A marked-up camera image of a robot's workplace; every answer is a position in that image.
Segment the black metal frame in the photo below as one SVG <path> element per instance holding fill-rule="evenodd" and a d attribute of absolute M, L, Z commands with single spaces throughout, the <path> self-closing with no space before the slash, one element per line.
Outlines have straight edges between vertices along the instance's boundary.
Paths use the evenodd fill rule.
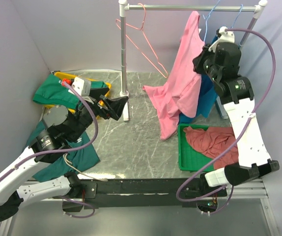
<path fill-rule="evenodd" d="M 81 180 L 85 190 L 85 201 L 99 207 L 153 207 L 153 206 L 183 206 L 196 207 L 197 202 L 184 203 L 176 198 L 179 186 L 186 178 L 160 179 L 109 179 L 107 182 L 96 180 Z M 196 198 L 209 193 L 216 188 L 201 190 L 201 180 L 193 179 L 181 191 L 182 198 Z M 226 189 L 217 193 L 218 197 L 227 196 Z M 65 202 L 63 210 L 78 212 L 82 207 Z"/>

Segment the yellow tray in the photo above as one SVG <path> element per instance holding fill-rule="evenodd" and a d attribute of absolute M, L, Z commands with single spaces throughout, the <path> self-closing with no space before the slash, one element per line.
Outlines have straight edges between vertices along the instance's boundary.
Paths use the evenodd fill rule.
<path fill-rule="evenodd" d="M 76 75 L 71 75 L 71 74 L 68 74 L 68 73 L 64 73 L 64 72 L 60 72 L 60 71 L 57 71 L 55 72 L 54 74 L 55 76 L 57 76 L 58 78 L 60 78 L 61 80 L 63 79 L 68 79 L 68 80 L 71 80 L 71 79 L 74 79 L 76 78 Z M 106 94 L 105 94 L 105 97 L 108 97 L 110 95 L 110 92 L 111 92 L 111 88 L 112 88 L 112 85 L 110 83 L 105 83 L 107 85 L 107 87 L 110 89 Z M 52 108 L 54 105 L 44 105 L 44 107 L 50 109 Z M 75 110 L 73 109 L 68 109 L 70 112 L 72 113 L 75 113 Z"/>

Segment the green cloth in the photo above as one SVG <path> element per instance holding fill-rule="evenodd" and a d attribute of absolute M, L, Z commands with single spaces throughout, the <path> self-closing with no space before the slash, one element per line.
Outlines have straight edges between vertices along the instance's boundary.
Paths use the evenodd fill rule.
<path fill-rule="evenodd" d="M 28 146 L 33 141 L 33 139 L 35 139 L 40 134 L 40 132 L 43 131 L 44 129 L 45 129 L 45 125 L 42 121 L 40 121 L 36 129 L 32 132 L 32 134 L 28 138 L 26 146 Z M 82 140 L 78 143 L 68 142 L 68 144 L 72 148 L 77 148 L 90 141 L 88 135 L 85 132 L 81 135 L 81 138 Z M 89 145 L 88 147 L 83 148 L 79 151 L 72 151 L 68 153 L 67 159 L 69 161 L 72 161 L 72 165 L 81 172 L 86 171 L 87 169 L 95 166 L 100 161 L 93 145 Z M 64 162 L 63 157 L 60 157 L 54 163 L 50 164 L 48 167 L 36 173 L 33 177 L 39 182 L 45 182 L 52 180 L 54 178 L 58 178 L 67 172 L 76 172 L 76 171 L 71 167 L 67 166 L 67 164 Z"/>
<path fill-rule="evenodd" d="M 102 81 L 91 81 L 92 89 L 105 87 L 107 85 Z M 79 99 L 61 85 L 60 78 L 50 74 L 36 91 L 33 101 L 41 105 L 63 105 L 75 109 Z"/>

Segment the pink shirt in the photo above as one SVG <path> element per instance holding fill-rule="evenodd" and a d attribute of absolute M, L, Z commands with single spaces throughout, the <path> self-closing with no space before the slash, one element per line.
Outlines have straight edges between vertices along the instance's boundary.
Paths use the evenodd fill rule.
<path fill-rule="evenodd" d="M 157 110 L 162 140 L 176 132 L 181 112 L 191 118 L 196 116 L 201 75 L 193 71 L 192 60 L 199 56 L 204 46 L 198 32 L 198 21 L 198 12 L 192 12 L 167 82 L 160 87 L 143 86 Z"/>

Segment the lavender wall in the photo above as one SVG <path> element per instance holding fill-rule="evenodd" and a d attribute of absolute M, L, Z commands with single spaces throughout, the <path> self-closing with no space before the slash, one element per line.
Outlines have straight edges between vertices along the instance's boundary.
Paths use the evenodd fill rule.
<path fill-rule="evenodd" d="M 115 24 L 119 17 L 118 0 L 12 0 L 51 70 L 121 69 L 120 30 Z M 138 0 L 128 0 L 138 4 Z M 144 4 L 214 5 L 216 0 L 145 0 Z M 252 6 L 258 0 L 223 0 L 221 5 Z M 167 70 L 174 63 L 179 40 L 189 11 L 147 11 L 144 30 Z M 209 19 L 207 41 L 216 29 L 231 26 L 237 12 L 214 12 Z M 236 26 L 246 27 L 252 13 L 240 15 Z M 143 11 L 127 13 L 127 23 L 140 26 Z M 201 35 L 205 23 L 200 19 Z M 141 32 L 127 28 L 127 33 L 153 61 L 155 58 Z M 127 70 L 155 71 L 141 53 L 127 41 Z"/>
<path fill-rule="evenodd" d="M 272 89 L 258 109 L 257 118 L 271 157 L 280 162 L 280 170 L 263 180 L 282 235 L 282 2 L 269 0 L 254 29 L 272 43 L 277 61 Z M 251 79 L 258 100 L 266 89 L 272 68 L 270 52 L 262 40 L 249 37 L 241 65 L 241 73 Z"/>
<path fill-rule="evenodd" d="M 49 74 L 13 4 L 0 0 L 0 171 L 15 160 L 40 117 L 31 98 Z"/>

